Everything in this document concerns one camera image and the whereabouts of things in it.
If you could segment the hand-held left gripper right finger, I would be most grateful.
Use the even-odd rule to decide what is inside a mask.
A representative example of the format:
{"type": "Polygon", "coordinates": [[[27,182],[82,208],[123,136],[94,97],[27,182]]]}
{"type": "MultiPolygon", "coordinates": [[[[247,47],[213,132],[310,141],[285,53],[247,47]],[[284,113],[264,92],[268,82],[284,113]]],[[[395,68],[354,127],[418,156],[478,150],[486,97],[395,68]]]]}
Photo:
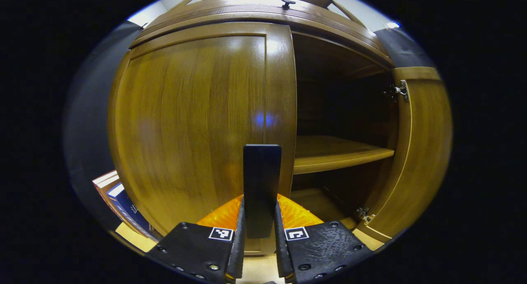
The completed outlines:
{"type": "Polygon", "coordinates": [[[283,195],[274,222],[278,274],[287,284],[327,284],[374,255],[342,222],[322,222],[283,195]]]}

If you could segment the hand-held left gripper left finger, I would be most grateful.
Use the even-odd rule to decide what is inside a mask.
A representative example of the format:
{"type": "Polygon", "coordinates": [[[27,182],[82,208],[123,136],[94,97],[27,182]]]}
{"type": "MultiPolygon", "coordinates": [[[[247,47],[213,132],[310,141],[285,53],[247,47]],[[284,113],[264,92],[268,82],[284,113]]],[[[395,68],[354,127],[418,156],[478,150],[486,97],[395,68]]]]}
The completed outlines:
{"type": "Polygon", "coordinates": [[[245,209],[243,196],[219,207],[230,207],[233,227],[181,222],[145,256],[199,284],[235,284],[243,274],[245,209]]]}

